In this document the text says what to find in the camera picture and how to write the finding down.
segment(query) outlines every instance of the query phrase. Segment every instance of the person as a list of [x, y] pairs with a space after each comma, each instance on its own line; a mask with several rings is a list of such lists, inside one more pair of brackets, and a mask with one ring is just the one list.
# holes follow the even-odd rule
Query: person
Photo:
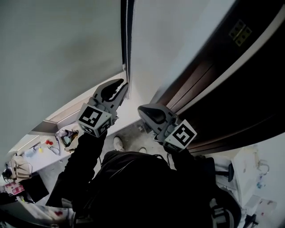
[[120, 138], [115, 137], [115, 150], [105, 154], [94, 177], [106, 135], [96, 138], [84, 133], [78, 139], [47, 206], [72, 207], [102, 226], [212, 227], [211, 199], [221, 198], [226, 201], [224, 205], [232, 204], [228, 195], [219, 192], [213, 174], [207, 173], [187, 150], [172, 153], [164, 148], [172, 155], [176, 169], [172, 170], [161, 156], [147, 154], [145, 148], [126, 152]]

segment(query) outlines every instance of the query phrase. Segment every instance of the desk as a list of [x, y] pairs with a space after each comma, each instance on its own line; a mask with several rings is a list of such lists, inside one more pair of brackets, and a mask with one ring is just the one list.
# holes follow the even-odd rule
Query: desk
[[22, 154], [22, 157], [32, 165], [32, 172], [34, 173], [71, 155], [64, 150], [65, 147], [61, 142], [59, 142], [59, 148], [59, 156], [55, 155], [50, 149], [43, 148], [43, 152], [37, 150], [32, 157], [27, 157], [25, 154]]

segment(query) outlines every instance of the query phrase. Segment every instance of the floor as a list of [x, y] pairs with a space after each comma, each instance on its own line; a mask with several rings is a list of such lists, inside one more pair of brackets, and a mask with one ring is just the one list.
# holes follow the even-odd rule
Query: floor
[[[140, 148], [144, 147], [147, 150], [147, 154], [159, 154], [162, 155], [165, 160], [167, 160], [167, 153], [161, 145], [153, 141], [153, 133], [147, 133], [145, 131], [141, 120], [138, 120], [137, 122], [125, 127], [124, 129], [121, 129], [120, 131], [109, 135], [105, 140], [105, 144], [100, 156], [101, 160], [103, 160], [104, 155], [107, 152], [114, 150], [113, 139], [115, 136], [119, 136], [121, 138], [126, 151], [139, 151]], [[171, 155], [169, 156], [169, 160], [170, 167], [174, 168]], [[67, 164], [67, 161], [68, 158], [65, 158], [62, 161], [54, 163], [53, 165], [50, 165], [39, 171], [39, 174], [49, 193], [52, 192], [58, 175], [64, 171], [64, 167]], [[95, 174], [98, 173], [100, 168], [100, 162], [98, 162], [96, 167], [94, 168]], [[36, 204], [45, 205], [48, 199], [49, 195], [42, 198]]]

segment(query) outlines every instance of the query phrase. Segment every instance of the cable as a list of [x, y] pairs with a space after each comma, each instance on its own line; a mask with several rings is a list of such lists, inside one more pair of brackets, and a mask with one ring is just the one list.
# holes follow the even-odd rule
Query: cable
[[100, 165], [101, 165], [101, 167], [102, 167], [102, 162], [101, 162], [101, 158], [100, 158], [100, 156], [99, 156], [99, 161], [100, 161]]
[[[58, 154], [57, 154], [56, 152], [54, 152], [54, 151], [52, 150], [52, 148], [58, 150]], [[60, 152], [59, 149], [57, 149], [57, 148], [55, 148], [55, 147], [53, 147], [53, 146], [49, 147], [49, 149], [50, 149], [56, 156], [60, 156], [60, 155], [61, 155], [61, 154], [60, 154], [61, 152]]]
[[167, 153], [167, 156], [166, 156], [166, 158], [167, 158], [167, 164], [168, 164], [168, 166], [170, 167], [170, 162], [169, 162], [169, 154], [170, 154], [170, 153]]
[[109, 179], [111, 179], [113, 176], [115, 176], [116, 174], [119, 174], [120, 172], [122, 172], [129, 164], [131, 164], [134, 160], [131, 160], [127, 165], [125, 165], [123, 168], [119, 169], [117, 172], [115, 172], [113, 175], [110, 176]]
[[8, 179], [12, 176], [12, 171], [10, 170], [10, 168], [8, 168], [8, 164], [6, 163], [6, 169], [4, 170], [4, 172], [2, 173], [2, 177], [3, 177], [3, 180], [6, 182], [6, 183], [10, 183], [8, 181]]

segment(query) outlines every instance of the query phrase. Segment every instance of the shoe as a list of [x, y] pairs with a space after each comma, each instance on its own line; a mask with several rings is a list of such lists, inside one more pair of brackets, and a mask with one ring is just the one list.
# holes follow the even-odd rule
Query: shoe
[[146, 153], [147, 153], [146, 148], [144, 148], [144, 147], [140, 148], [140, 149], [139, 149], [139, 153], [144, 153], [144, 154], [146, 154]]
[[114, 143], [115, 150], [125, 152], [123, 142], [121, 141], [121, 139], [118, 136], [116, 136], [114, 138], [113, 143]]

